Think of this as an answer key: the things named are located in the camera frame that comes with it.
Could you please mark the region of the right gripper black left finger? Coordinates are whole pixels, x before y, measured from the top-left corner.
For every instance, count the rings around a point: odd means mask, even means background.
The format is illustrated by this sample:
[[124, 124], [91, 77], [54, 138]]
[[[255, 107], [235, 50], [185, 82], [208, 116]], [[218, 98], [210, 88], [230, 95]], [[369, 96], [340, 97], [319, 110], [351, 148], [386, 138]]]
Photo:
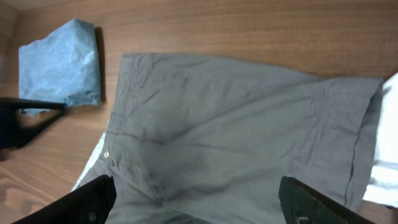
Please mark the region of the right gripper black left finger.
[[104, 224], [116, 196], [114, 179], [101, 175], [13, 224]]

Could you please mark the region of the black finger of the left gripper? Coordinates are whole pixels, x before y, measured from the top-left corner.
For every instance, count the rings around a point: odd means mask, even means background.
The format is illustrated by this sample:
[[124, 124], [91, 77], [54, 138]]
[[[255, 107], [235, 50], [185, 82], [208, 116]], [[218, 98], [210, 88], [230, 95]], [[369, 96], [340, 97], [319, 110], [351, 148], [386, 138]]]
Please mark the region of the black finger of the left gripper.
[[[24, 126], [21, 116], [17, 114], [22, 109], [58, 110], [59, 113], [35, 125]], [[1, 149], [24, 147], [66, 112], [65, 103], [1, 98]]]

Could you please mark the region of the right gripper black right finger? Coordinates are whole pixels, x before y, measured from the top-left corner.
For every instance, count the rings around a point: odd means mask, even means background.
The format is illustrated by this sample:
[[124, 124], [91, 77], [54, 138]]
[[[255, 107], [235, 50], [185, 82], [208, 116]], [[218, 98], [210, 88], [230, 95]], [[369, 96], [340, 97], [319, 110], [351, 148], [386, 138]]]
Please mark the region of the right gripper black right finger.
[[374, 224], [293, 177], [281, 178], [279, 200], [286, 224]]

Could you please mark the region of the grey shorts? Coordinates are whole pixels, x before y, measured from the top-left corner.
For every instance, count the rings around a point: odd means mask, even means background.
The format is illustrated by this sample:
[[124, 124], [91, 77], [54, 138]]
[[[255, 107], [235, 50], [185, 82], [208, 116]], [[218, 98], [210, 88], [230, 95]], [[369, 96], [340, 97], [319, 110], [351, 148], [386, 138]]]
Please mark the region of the grey shorts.
[[108, 223], [283, 223], [283, 176], [357, 211], [381, 104], [378, 78], [125, 54], [101, 154], [81, 184], [113, 176]]

